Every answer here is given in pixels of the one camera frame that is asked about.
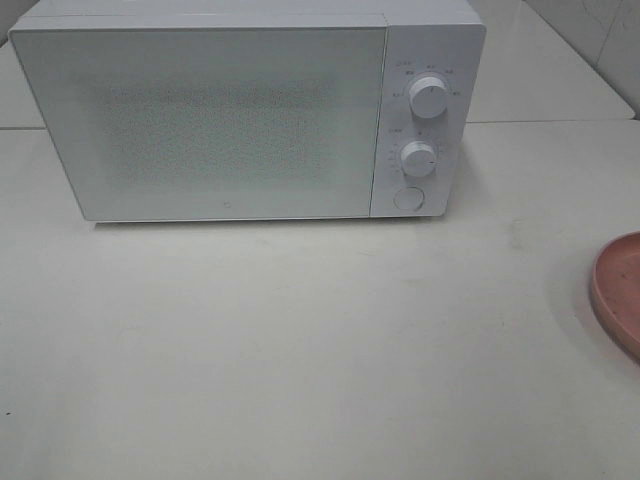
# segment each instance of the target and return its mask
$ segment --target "control panel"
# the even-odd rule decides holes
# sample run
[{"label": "control panel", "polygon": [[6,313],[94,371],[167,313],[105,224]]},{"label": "control panel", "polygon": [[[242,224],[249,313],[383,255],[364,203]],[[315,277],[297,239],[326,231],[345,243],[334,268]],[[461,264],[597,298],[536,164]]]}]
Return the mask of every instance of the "control panel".
[{"label": "control panel", "polygon": [[477,24],[389,27],[372,217],[444,213],[484,35]]}]

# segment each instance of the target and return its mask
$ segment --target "microwave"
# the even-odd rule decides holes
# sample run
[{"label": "microwave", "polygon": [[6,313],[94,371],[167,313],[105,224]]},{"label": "microwave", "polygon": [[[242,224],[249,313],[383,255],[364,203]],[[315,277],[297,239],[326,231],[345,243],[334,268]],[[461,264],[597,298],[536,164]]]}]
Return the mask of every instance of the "microwave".
[{"label": "microwave", "polygon": [[85,219],[438,216],[464,0],[41,0],[11,43]]}]

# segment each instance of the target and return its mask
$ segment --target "round button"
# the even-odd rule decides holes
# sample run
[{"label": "round button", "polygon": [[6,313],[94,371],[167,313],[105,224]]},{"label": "round button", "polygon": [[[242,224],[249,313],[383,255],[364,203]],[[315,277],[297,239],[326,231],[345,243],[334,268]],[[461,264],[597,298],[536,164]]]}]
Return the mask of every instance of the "round button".
[{"label": "round button", "polygon": [[416,117],[435,118],[447,109],[447,84],[444,80],[422,77],[409,87],[409,104]]},{"label": "round button", "polygon": [[409,187],[403,188],[393,198],[393,203],[396,204],[400,210],[413,210],[416,211],[424,203],[424,192],[419,188]]},{"label": "round button", "polygon": [[436,152],[424,142],[411,142],[400,152],[402,171],[410,177],[426,177],[436,168]]}]

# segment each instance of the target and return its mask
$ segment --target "microwave top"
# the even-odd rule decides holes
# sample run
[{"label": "microwave top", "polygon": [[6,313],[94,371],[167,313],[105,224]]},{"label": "microwave top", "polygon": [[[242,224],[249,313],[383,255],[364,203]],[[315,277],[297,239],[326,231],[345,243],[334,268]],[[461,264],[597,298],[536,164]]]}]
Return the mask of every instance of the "microwave top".
[{"label": "microwave top", "polygon": [[[23,18],[149,15],[246,16],[256,24],[271,15],[322,15],[325,23],[335,17],[337,27],[360,15],[381,15],[387,25],[482,23],[466,0],[40,0]],[[351,18],[341,21],[340,16]]]}]

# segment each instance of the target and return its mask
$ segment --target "knob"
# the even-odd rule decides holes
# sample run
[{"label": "knob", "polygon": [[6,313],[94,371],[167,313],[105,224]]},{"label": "knob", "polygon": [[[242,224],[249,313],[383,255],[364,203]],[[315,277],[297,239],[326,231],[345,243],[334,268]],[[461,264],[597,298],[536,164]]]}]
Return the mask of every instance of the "knob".
[{"label": "knob", "polygon": [[417,79],[409,87],[409,104],[416,117],[435,118],[447,109],[447,84],[429,76]]},{"label": "knob", "polygon": [[424,142],[411,142],[400,152],[402,171],[410,177],[426,177],[436,168],[434,149]]}]

